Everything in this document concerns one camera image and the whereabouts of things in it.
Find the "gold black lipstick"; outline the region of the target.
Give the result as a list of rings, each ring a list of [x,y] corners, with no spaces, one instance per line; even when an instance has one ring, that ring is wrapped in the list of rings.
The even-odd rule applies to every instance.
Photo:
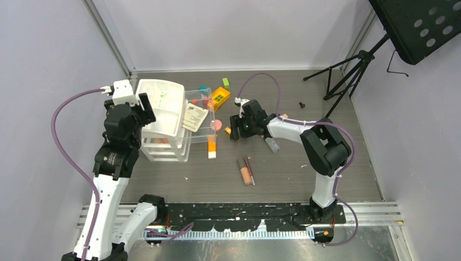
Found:
[[[232,130],[231,130],[230,127],[226,127],[226,128],[224,129],[224,131],[225,131],[228,135],[231,135],[231,133],[232,133]]]

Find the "small pink round puff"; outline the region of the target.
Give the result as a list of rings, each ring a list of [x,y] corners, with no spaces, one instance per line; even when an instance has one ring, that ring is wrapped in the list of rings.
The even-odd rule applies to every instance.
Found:
[[[222,129],[222,122],[220,120],[212,120],[210,127],[213,131],[218,132]]]

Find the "red makeup pencil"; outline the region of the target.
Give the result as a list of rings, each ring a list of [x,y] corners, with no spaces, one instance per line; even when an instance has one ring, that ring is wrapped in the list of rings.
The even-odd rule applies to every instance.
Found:
[[[255,180],[254,180],[254,177],[253,177],[253,172],[252,172],[252,169],[251,169],[249,157],[244,157],[244,160],[245,160],[245,163],[246,163],[246,166],[247,166],[249,175],[250,175],[250,179],[251,179],[251,181],[252,181],[252,185],[255,186],[256,183],[255,183]]]

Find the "foundation tube grey cap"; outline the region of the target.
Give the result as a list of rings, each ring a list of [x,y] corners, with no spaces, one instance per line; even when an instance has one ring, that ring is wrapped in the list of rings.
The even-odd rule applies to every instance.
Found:
[[[240,173],[241,173],[242,180],[243,180],[244,184],[245,185],[252,185],[253,184],[252,178],[251,178],[250,172],[248,170],[248,167],[246,165],[245,159],[244,158],[238,158],[237,159],[237,164],[238,164],[238,167],[240,169]]]

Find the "white plastic drawer organizer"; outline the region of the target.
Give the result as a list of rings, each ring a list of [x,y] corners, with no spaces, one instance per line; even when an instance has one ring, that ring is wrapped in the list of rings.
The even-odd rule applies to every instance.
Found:
[[[137,94],[147,94],[156,121],[142,128],[141,151],[149,161],[188,160],[191,132],[182,127],[187,99],[184,86],[160,79],[139,80]]]

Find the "orange cream tube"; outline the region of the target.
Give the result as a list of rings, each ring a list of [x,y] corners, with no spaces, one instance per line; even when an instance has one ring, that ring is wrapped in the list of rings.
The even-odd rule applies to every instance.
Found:
[[[209,135],[208,139],[208,159],[216,159],[216,135]]]

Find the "clear plastic drawer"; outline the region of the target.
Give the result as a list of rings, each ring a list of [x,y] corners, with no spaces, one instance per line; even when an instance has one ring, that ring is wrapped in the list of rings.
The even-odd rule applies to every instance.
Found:
[[[208,142],[208,138],[216,135],[215,109],[211,89],[197,89],[185,92],[187,105],[183,127],[190,133],[191,144]]]

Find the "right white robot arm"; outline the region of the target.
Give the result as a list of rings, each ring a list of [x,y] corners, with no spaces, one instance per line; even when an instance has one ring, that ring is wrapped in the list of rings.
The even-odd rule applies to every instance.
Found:
[[[267,114],[256,100],[236,98],[239,113],[230,117],[230,138],[258,135],[266,140],[285,139],[301,144],[316,172],[314,192],[309,199],[311,218],[326,222],[337,205],[338,174],[352,154],[340,130],[328,118],[318,122],[301,122],[276,114]]]

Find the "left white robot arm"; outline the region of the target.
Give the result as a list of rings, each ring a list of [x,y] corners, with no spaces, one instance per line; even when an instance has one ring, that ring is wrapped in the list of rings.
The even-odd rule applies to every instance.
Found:
[[[84,228],[74,250],[62,260],[127,260],[137,239],[151,223],[161,225],[167,217],[163,197],[144,194],[129,218],[114,228],[120,200],[139,157],[142,127],[155,122],[155,115],[146,93],[130,103],[106,100],[107,110],[103,132],[104,143],[95,155],[94,177],[90,178],[64,151],[57,137],[55,122],[62,108],[87,95],[77,94],[55,111],[52,117],[53,139],[66,160],[89,182],[92,198]]]

